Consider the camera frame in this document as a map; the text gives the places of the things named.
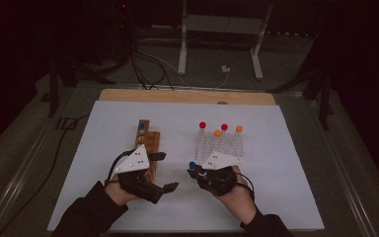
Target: clear test tube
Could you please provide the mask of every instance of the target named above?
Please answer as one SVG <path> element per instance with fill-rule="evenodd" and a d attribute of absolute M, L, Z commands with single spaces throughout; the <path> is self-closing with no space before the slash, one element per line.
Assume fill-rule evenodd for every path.
<path fill-rule="evenodd" d="M 202 159 L 204 156 L 205 128 L 206 128 L 205 121 L 200 122 L 199 123 L 199 129 L 198 129 L 198 138 L 197 138 L 197 142 L 196 142 L 196 154 L 195 154 L 196 160 Z"/>
<path fill-rule="evenodd" d="M 212 143 L 212 147 L 211 147 L 211 153 L 213 151 L 219 151 L 220 150 L 220 140 L 221 140 L 221 131 L 215 130 L 214 136 L 213 136 L 213 143 Z"/>
<path fill-rule="evenodd" d="M 235 156 L 242 157 L 243 154 L 243 143 L 242 143 L 242 130 L 243 127 L 240 125 L 236 126 L 235 134 L 232 139 L 232 148 Z"/>
<path fill-rule="evenodd" d="M 229 148 L 229 139 L 226 134 L 227 129 L 229 126 L 226 123 L 221 124 L 221 138 L 220 138 L 220 152 L 228 154 L 228 148 Z"/>

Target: black sleeve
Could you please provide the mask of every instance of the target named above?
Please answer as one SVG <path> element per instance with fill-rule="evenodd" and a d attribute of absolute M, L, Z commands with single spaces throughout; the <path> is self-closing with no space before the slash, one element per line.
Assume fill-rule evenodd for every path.
<path fill-rule="evenodd" d="M 94 237 L 108 231 L 128 210 L 118 206 L 97 182 L 85 197 L 76 199 L 60 219 L 52 237 Z"/>
<path fill-rule="evenodd" d="M 248 225 L 241 223 L 249 237 L 292 237 L 278 215 L 263 215 L 258 209 L 254 219 Z"/>

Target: person's arm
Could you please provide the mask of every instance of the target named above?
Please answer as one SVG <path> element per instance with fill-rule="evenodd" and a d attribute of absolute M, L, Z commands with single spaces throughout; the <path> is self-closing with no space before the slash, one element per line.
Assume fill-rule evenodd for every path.
<path fill-rule="evenodd" d="M 66 209 L 51 236 L 100 236 L 128 210 L 126 203 L 137 198 L 122 190 L 118 183 L 109 183 L 104 188 L 97 182 L 85 197 L 76 199 Z"/>
<path fill-rule="evenodd" d="M 239 167 L 234 166 L 233 170 L 236 173 L 241 174 Z M 238 183 L 245 186 L 248 184 L 242 176 L 236 176 Z M 263 215 L 257 209 L 248 189 L 236 186 L 230 193 L 216 198 L 223 202 L 227 209 L 242 222 L 241 227 L 245 229 L 249 236 L 292 236 L 279 216 L 274 214 Z"/>

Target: white paper sheet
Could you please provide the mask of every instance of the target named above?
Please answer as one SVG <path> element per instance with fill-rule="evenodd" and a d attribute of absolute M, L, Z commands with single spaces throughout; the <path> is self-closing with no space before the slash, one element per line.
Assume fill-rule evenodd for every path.
<path fill-rule="evenodd" d="M 113 160 L 134 145 L 140 119 L 161 132 L 156 184 L 179 182 L 157 204 L 129 203 L 129 211 L 112 226 L 125 232 L 238 231 L 239 221 L 187 173 L 195 156 L 200 121 L 207 130 L 225 122 L 229 131 L 242 125 L 244 175 L 254 183 L 256 204 L 263 214 L 278 214 L 288 229 L 316 230 L 324 224 L 279 106 L 178 103 L 96 102 L 64 183 L 48 230 L 54 230 L 66 208 L 104 181 Z"/>

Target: robotic hand controller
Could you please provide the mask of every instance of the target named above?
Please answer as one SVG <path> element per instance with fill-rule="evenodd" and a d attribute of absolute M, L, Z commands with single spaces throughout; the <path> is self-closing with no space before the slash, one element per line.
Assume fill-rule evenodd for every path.
<path fill-rule="evenodd" d="M 123 156 L 128 157 L 117 165 L 116 163 Z M 147 180 L 146 173 L 150 168 L 149 161 L 160 161 L 165 157 L 166 154 L 163 152 L 147 154 L 144 145 L 140 145 L 135 150 L 125 151 L 114 160 L 106 184 L 119 182 L 121 188 L 129 194 L 156 204 L 163 194 L 173 192 L 179 184 L 174 182 L 161 188 Z M 118 181 L 110 181 L 113 172 L 118 174 Z"/>
<path fill-rule="evenodd" d="M 255 201 L 254 187 L 252 186 L 251 181 L 248 179 L 251 183 L 252 189 L 246 185 L 238 183 L 236 175 L 243 175 L 235 173 L 232 168 L 232 166 L 241 161 L 240 157 L 221 152 L 213 152 L 202 166 L 190 162 L 187 171 L 193 179 L 197 180 L 200 188 L 207 190 L 216 196 L 224 196 L 230 193 L 235 186 L 241 186 L 250 191 L 251 198 Z"/>

